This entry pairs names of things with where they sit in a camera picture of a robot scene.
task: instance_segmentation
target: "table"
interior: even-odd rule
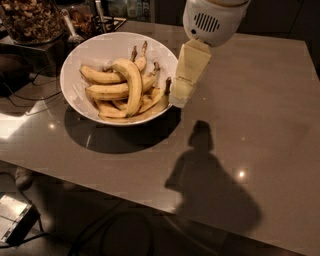
[[[182,27],[160,24],[128,21],[120,31],[153,37],[176,55],[187,40]],[[62,95],[24,108],[0,99],[0,160],[315,256],[319,99],[304,42],[235,34],[213,49],[188,105],[147,125],[93,123]]]

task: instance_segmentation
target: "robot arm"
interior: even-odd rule
[[[169,101],[183,108],[211,60],[210,47],[237,31],[251,0],[187,0],[183,25],[190,38],[181,48]]]

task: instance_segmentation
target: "dark floor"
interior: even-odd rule
[[[0,172],[14,171],[14,166],[0,162]],[[22,199],[7,175],[0,175],[0,188],[1,192]],[[69,252],[84,230],[80,241],[85,242],[79,247],[79,256],[298,255],[84,187],[66,188],[60,180],[44,175],[36,175],[25,194],[41,213],[43,229],[50,235],[19,247],[0,249],[0,256],[76,255]],[[104,218],[92,225],[100,216]],[[39,232],[36,223],[27,237]],[[152,244],[153,253],[147,254]]]

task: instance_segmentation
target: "yellow banana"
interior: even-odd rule
[[[147,67],[147,58],[146,58],[146,51],[147,51],[148,43],[145,41],[142,45],[141,54],[138,59],[134,61],[134,63],[139,68],[140,72],[143,72]]]
[[[126,114],[127,117],[133,116],[140,108],[142,95],[142,78],[140,71],[137,65],[125,58],[115,60],[111,67],[122,74],[127,80],[129,96]]]
[[[154,70],[142,75],[142,91],[146,92],[156,82],[157,72],[160,70],[158,63],[154,64]],[[91,85],[85,89],[87,96],[97,100],[122,100],[129,96],[127,83],[115,85]]]
[[[91,84],[118,84],[126,81],[125,77],[118,72],[97,71],[86,65],[81,65],[80,73]]]
[[[148,109],[152,108],[163,98],[165,94],[168,94],[168,89],[171,84],[171,78],[168,77],[166,80],[165,88],[155,88],[151,87],[146,94],[142,97],[141,107],[137,114],[146,112]]]
[[[131,60],[132,62],[135,62],[136,57],[137,57],[137,54],[138,54],[138,52],[137,52],[137,46],[134,46],[134,47],[133,47],[133,50],[132,50],[132,52],[131,52],[131,57],[130,57],[130,60]]]
[[[115,85],[90,85],[85,89],[86,95],[95,100],[120,100],[129,95],[127,83]]]
[[[126,117],[126,111],[122,111],[117,109],[112,103],[109,101],[95,101],[97,108],[99,110],[99,117],[103,119],[103,117],[111,117],[111,118],[124,118]]]

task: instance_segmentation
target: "white bowl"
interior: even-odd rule
[[[175,55],[160,42],[135,33],[114,32],[93,37],[76,47],[66,58],[60,75],[61,90],[69,105],[78,113],[93,121],[112,126],[132,126],[148,122],[166,112],[171,104],[168,103],[165,109],[156,111],[157,106],[148,110],[142,115],[126,119],[112,118],[102,120],[98,116],[98,110],[93,106],[85,95],[84,88],[88,84],[80,74],[82,64],[101,67],[117,58],[130,58],[134,46],[137,46],[138,54],[142,44],[147,41],[148,48],[146,57],[148,60],[145,72],[154,68],[154,62],[160,65],[157,87],[165,86],[168,77],[173,78],[178,63]]]

